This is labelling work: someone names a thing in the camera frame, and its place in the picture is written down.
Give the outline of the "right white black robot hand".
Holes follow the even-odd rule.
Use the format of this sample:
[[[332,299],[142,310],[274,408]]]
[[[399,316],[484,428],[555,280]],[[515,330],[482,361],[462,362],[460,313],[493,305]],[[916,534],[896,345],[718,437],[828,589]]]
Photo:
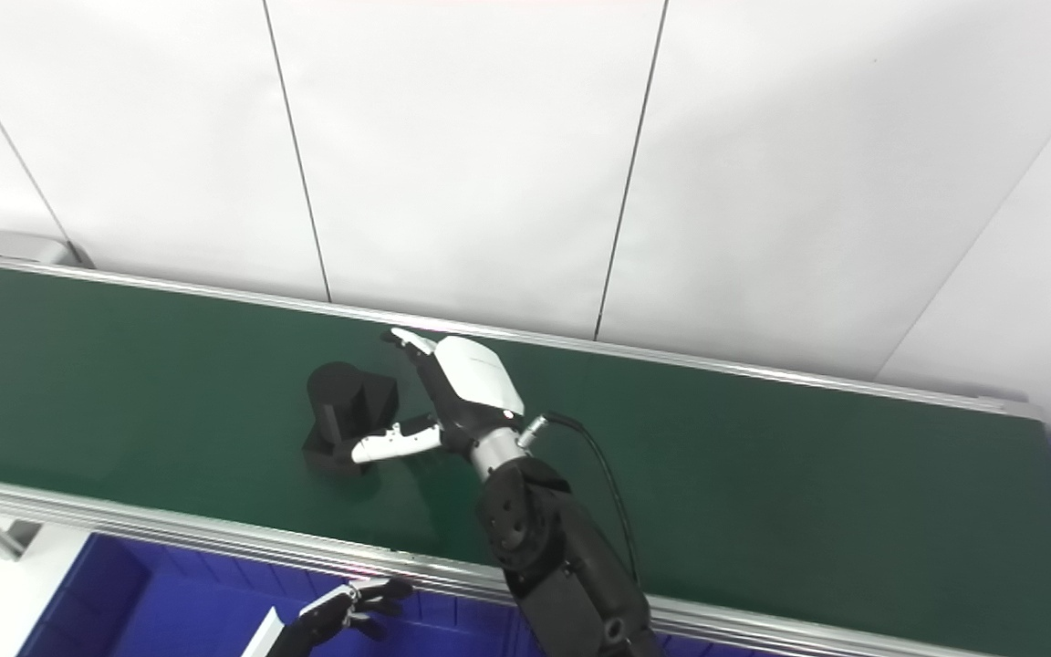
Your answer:
[[[425,338],[392,326],[383,337],[413,363],[432,412],[396,422],[349,448],[354,464],[444,449],[471,463],[481,481],[502,465],[526,457],[518,440],[526,405],[493,350],[471,338]]]

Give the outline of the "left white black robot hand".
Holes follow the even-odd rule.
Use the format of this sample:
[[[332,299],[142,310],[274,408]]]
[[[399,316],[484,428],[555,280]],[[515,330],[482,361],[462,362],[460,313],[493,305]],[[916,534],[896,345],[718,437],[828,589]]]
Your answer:
[[[388,629],[374,616],[401,615],[403,602],[413,593],[416,587],[404,578],[350,579],[301,608],[296,617],[287,622],[276,607],[268,608],[241,654],[310,656],[343,631],[385,641]]]

